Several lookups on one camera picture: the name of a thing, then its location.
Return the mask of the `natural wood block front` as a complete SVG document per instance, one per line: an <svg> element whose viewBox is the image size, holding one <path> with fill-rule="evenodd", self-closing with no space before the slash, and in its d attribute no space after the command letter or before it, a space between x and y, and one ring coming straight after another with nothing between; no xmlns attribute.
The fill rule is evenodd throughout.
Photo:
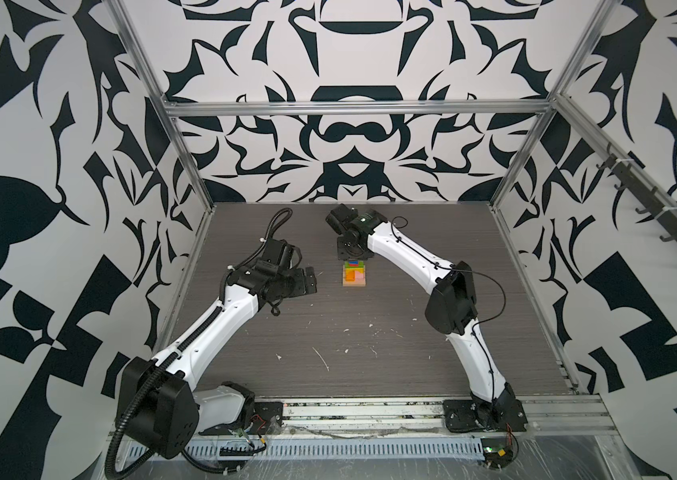
<svg viewBox="0 0 677 480"><path fill-rule="evenodd" d="M367 285L366 280L343 280L344 287L365 287Z"/></svg>

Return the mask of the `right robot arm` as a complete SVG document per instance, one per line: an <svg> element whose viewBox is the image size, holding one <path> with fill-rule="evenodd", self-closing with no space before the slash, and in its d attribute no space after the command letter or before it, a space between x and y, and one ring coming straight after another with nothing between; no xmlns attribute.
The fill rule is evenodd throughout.
<svg viewBox="0 0 677 480"><path fill-rule="evenodd" d="M326 223L338 234L338 250L346 260L380 255L411 276L429 296L425 318L447 336L467 374L477 423L486 429L516 399L482 334L475 277L469 264L454 264L408 238L394 220L376 210L360 214L344 204L330 210Z"/></svg>

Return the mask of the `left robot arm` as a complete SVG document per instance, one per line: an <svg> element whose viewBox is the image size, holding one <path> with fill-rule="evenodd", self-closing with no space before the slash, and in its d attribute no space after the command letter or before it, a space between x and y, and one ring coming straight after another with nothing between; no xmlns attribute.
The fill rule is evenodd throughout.
<svg viewBox="0 0 677 480"><path fill-rule="evenodd" d="M284 300L316 293L314 269L301 261L300 248L284 240L264 240L254 258L226 272L218 299L178 340L153 358L128 362L108 456L115 456L122 438L128 437L148 454L170 459L202 430L246 425L254 398L250 391L226 383L198 396L196 388L212 360L262 308L278 315Z"/></svg>

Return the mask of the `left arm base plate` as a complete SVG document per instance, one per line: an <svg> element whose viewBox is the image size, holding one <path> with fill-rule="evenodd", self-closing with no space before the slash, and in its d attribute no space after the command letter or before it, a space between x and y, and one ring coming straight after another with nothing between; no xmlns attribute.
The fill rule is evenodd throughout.
<svg viewBox="0 0 677 480"><path fill-rule="evenodd" d="M242 412L242 418L231 424L220 424L201 429L200 436L220 436L246 434L250 436L266 435L282 426L284 403L256 401L248 410Z"/></svg>

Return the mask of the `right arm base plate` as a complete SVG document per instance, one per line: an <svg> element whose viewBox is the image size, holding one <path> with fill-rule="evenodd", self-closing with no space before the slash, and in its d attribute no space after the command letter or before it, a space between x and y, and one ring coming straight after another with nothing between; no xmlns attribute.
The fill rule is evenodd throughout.
<svg viewBox="0 0 677 480"><path fill-rule="evenodd" d="M526 432L528 418L523 404L513 396L493 402L476 400L445 400L445 426L452 433Z"/></svg>

